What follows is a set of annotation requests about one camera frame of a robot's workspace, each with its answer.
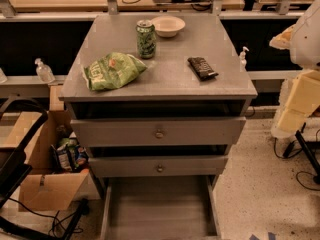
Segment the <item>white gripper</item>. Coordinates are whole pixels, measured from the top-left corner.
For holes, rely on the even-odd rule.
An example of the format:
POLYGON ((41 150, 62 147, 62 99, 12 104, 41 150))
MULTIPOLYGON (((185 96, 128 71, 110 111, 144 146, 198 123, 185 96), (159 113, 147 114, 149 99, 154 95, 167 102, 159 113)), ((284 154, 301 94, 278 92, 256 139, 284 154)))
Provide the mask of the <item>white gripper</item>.
MULTIPOLYGON (((290 48, 291 34, 295 25, 286 28, 273 37, 269 46, 285 50, 290 48)), ((295 133, 320 106, 320 72, 304 70, 294 80, 286 102, 286 108, 280 115, 277 127, 288 133, 295 133)))

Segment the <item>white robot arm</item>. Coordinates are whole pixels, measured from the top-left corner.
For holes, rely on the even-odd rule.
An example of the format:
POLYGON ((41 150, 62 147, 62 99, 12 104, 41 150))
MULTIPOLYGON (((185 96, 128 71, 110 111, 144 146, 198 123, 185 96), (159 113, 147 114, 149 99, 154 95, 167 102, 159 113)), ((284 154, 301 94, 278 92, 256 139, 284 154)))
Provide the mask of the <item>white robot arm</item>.
POLYGON ((283 82, 271 128, 273 137, 289 138, 320 107, 320 0, 314 0, 297 22, 273 37, 269 45, 288 49, 291 61, 302 68, 294 79, 283 82))

